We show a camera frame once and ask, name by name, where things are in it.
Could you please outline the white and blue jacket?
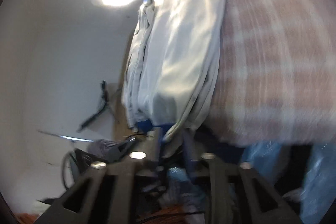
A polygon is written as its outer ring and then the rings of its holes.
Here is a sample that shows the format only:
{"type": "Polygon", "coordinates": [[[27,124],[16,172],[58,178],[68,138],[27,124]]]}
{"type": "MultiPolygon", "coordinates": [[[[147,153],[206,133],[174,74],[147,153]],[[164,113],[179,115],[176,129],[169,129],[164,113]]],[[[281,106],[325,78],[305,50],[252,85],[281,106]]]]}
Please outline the white and blue jacket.
{"type": "Polygon", "coordinates": [[[144,0],[127,58],[122,104],[131,128],[170,141],[209,113],[226,0],[144,0]]]}

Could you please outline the plaid bed blanket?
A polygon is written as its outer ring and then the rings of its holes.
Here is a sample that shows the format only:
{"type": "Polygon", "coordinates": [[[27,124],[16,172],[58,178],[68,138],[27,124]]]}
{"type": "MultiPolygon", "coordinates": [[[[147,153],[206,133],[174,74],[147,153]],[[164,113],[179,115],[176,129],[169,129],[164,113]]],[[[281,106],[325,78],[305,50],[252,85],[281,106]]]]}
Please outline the plaid bed blanket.
{"type": "Polygon", "coordinates": [[[235,145],[335,142],[335,0],[226,0],[206,124],[235,145]]]}

